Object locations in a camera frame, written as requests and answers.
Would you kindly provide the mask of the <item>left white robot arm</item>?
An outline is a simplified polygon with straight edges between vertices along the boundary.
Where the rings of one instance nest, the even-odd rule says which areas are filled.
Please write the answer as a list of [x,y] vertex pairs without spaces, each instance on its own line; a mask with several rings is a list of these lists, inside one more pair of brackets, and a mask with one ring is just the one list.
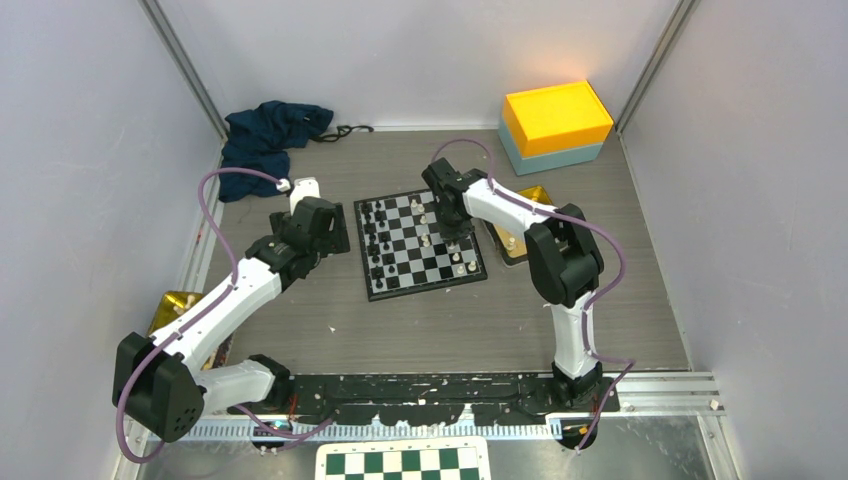
[[112,401],[120,416],[174,442],[204,415],[237,406],[277,413],[289,405],[290,372],[266,355],[205,366],[257,310],[324,258],[350,250],[339,203],[307,196],[292,211],[272,214],[270,223],[271,234],[256,240],[194,307],[147,337],[131,333],[119,343]]

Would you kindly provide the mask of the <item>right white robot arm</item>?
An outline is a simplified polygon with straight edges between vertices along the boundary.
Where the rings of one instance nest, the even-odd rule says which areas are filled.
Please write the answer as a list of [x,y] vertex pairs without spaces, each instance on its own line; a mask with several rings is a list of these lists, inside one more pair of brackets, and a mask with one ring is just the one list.
[[479,169],[461,173],[445,158],[429,164],[422,178],[433,193],[442,238],[454,243],[475,219],[522,238],[532,284],[551,306],[555,354],[554,392],[567,410],[582,409],[603,374],[594,355],[593,308],[604,261],[581,210],[557,209],[503,188]]

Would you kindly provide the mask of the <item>gold tin tray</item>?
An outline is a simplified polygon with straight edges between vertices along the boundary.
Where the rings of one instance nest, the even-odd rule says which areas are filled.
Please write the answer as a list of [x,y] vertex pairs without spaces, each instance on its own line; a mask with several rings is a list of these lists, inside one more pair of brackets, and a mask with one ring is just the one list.
[[[517,191],[517,194],[530,202],[545,206],[554,205],[547,190],[542,185]],[[506,267],[514,267],[527,261],[528,250],[524,242],[522,220],[511,218],[506,225],[486,221],[483,225],[493,242],[495,252]]]

